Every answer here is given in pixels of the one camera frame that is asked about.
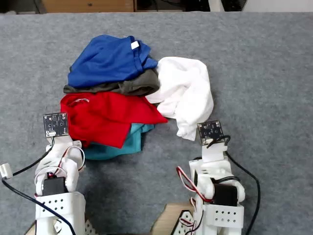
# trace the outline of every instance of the pile of clothes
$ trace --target pile of clothes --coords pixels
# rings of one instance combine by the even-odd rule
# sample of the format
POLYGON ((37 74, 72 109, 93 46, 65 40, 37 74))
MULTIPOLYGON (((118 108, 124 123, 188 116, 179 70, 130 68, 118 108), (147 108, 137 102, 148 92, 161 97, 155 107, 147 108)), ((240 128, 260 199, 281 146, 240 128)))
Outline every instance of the pile of clothes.
POLYGON ((195 140, 213 99, 206 65, 199 60, 149 56, 133 36, 95 37, 70 67, 61 112, 70 136, 87 159, 104 160, 141 151, 141 133, 177 120, 177 135, 195 140))

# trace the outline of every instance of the black cable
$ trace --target black cable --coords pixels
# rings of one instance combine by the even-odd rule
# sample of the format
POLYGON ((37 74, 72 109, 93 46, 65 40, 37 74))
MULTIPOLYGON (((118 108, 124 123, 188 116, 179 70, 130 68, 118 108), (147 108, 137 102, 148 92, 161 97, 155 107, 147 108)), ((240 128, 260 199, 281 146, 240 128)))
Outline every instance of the black cable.
POLYGON ((224 177, 224 178, 221 178, 218 180, 212 178, 211 180, 212 180, 212 183, 214 183, 214 184, 219 184, 219 183, 222 183, 222 182, 225 182, 228 180, 237 180, 240 182, 240 179, 237 176, 227 176, 227 177, 224 177))
POLYGON ((225 151, 226 155, 228 156, 228 158, 237 166, 239 167, 241 170, 243 170, 245 173, 247 173, 249 176, 251 176, 255 182, 256 182, 256 185, 257 185, 257 190, 258 190, 258 198, 257 198, 257 203, 256 203, 256 207, 255 207, 255 211, 254 211, 254 214, 253 214, 253 217, 251 219, 251 222, 249 224, 249 227, 246 231, 246 235, 249 235, 250 234, 250 231, 253 227, 253 224, 254 224, 254 221, 258 215, 258 212, 259 212, 259 209, 260 209, 260 204, 261 204, 261 187, 260 187, 260 182, 258 180, 258 178, 256 178, 250 171, 248 171, 247 169, 245 169, 243 166, 241 166, 238 162, 236 162, 232 157, 231 155, 225 151))
POLYGON ((201 224, 202 219, 203 219, 203 214, 204 214, 204 211, 202 211, 202 216, 201 216, 201 219, 200 219, 199 224, 197 225, 197 227, 195 229, 193 229, 193 230, 190 230, 190 231, 186 232, 185 235, 187 235, 189 233, 193 233, 194 231, 196 231, 200 227, 200 224, 201 224))
POLYGON ((22 172, 24 172, 24 171, 26 171, 26 170, 32 168, 33 166, 35 166, 35 165, 36 165, 38 162, 40 162, 45 156, 48 155, 48 153, 52 150, 53 146, 54 146, 54 137, 52 137, 51 147, 48 149, 48 151, 46 151, 38 160, 36 160, 36 161, 33 162, 32 164, 30 164, 29 166, 27 166, 27 167, 25 167, 25 168, 23 168, 23 169, 21 169, 21 170, 19 170, 19 171, 17 171, 17 172, 14 172, 14 173, 13 173, 13 176, 16 176, 16 175, 18 175, 18 174, 21 174, 22 172))
POLYGON ((60 214, 58 214, 58 213, 55 212, 54 210, 50 209, 49 207, 47 207, 45 204, 43 204, 43 203, 41 203, 41 202, 35 200, 34 198, 31 198, 31 197, 28 196, 27 194, 22 193, 21 191, 19 191, 19 190, 17 190, 16 188, 12 187, 12 186, 9 185, 5 180, 6 180, 6 178, 2 178, 2 183, 3 183, 8 189, 10 189, 12 192, 16 193, 17 195, 19 195, 19 196, 21 196, 21 197, 23 197, 23 198, 25 198, 25 199, 27 199, 27 200, 29 200, 29 201, 35 203, 35 204, 41 206, 42 208, 46 209, 46 210, 49 211, 50 213, 54 214, 56 217, 58 217, 60 220, 62 220, 64 223, 66 223, 66 224, 69 226, 69 228, 70 228, 70 230, 71 230, 71 232, 72 232, 73 235, 76 235, 76 233, 75 233, 75 231, 74 231, 73 226, 71 225, 71 223, 69 223, 63 216, 61 216, 60 214))
POLYGON ((156 11, 158 11, 158 4, 157 4, 157 0, 152 0, 153 1, 153 3, 155 4, 155 6, 156 6, 156 11))
POLYGON ((230 136, 229 135, 224 135, 224 136, 218 137, 217 139, 212 140, 211 143, 209 143, 206 148, 211 147, 213 144, 215 144, 215 143, 217 143, 217 142, 219 142, 221 140, 224 140, 225 141, 225 145, 227 146, 228 142, 230 141, 230 136))
POLYGON ((166 2, 166 3, 173 5, 173 6, 181 6, 180 2, 173 2, 173 1, 168 1, 168 0, 161 0, 161 1, 166 2))

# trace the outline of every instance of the gray carpet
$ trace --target gray carpet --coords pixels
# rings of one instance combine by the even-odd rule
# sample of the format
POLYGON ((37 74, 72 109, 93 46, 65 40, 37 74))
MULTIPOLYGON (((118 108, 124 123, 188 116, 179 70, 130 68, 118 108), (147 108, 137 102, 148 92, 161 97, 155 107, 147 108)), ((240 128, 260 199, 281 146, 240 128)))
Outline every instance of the gray carpet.
MULTIPOLYGON (((47 144, 42 114, 59 110, 69 66, 91 38, 134 35, 152 56, 207 64, 215 107, 230 134, 229 152, 255 173, 262 204, 253 235, 313 233, 313 14, 145 13, 0 16, 0 162, 14 170, 47 144)), ((189 194, 175 171, 201 154, 199 142, 176 136, 176 123, 145 136, 143 151, 87 161, 79 178, 86 211, 100 233, 143 233, 169 202, 189 194)), ((252 179, 233 166, 246 188, 245 228, 256 202, 252 179)), ((34 193, 34 170, 10 180, 34 193)), ((35 206, 0 186, 3 235, 21 235, 35 206)))

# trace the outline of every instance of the blue shirt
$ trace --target blue shirt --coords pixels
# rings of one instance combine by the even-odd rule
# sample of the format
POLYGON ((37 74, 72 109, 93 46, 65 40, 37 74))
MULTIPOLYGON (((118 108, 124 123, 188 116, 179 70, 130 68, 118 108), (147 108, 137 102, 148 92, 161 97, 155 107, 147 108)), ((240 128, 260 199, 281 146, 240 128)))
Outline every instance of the blue shirt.
POLYGON ((138 41, 132 49, 133 36, 116 38, 100 35, 91 40, 71 66, 68 84, 72 87, 92 87, 101 83, 121 82, 138 77, 157 66, 149 57, 150 47, 138 41))

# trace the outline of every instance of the red shirt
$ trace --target red shirt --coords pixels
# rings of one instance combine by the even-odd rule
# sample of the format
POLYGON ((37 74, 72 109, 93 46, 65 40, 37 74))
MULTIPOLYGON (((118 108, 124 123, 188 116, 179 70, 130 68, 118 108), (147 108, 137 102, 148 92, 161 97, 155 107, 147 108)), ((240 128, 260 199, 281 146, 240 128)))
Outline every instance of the red shirt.
POLYGON ((132 123, 166 123, 145 97, 114 92, 67 94, 61 100, 67 113, 69 135, 81 140, 121 148, 132 123))

